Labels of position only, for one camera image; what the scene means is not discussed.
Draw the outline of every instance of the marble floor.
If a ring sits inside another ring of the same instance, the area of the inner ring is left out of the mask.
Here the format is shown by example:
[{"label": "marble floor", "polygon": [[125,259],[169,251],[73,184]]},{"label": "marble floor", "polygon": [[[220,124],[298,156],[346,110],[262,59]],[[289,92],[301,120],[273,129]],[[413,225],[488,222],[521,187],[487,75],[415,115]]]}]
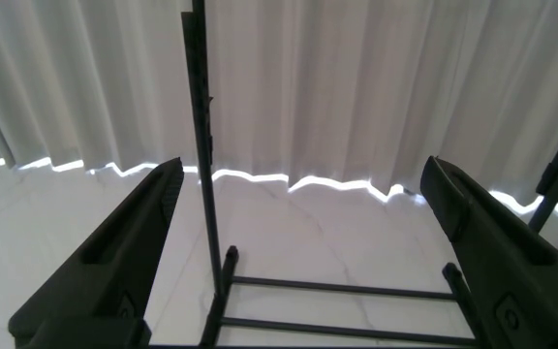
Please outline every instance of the marble floor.
[{"label": "marble floor", "polygon": [[[55,173],[0,167],[0,348],[13,348],[10,316],[65,261],[148,171]],[[224,254],[240,251],[236,274],[448,292],[441,268],[454,256],[430,208],[395,195],[285,182],[215,182]],[[558,219],[544,233],[558,244]],[[153,343],[197,344],[212,301],[212,276],[195,174],[186,174],[145,320]],[[274,321],[470,337],[454,303],[240,287],[227,315]],[[225,328],[225,345],[414,343]]]}]

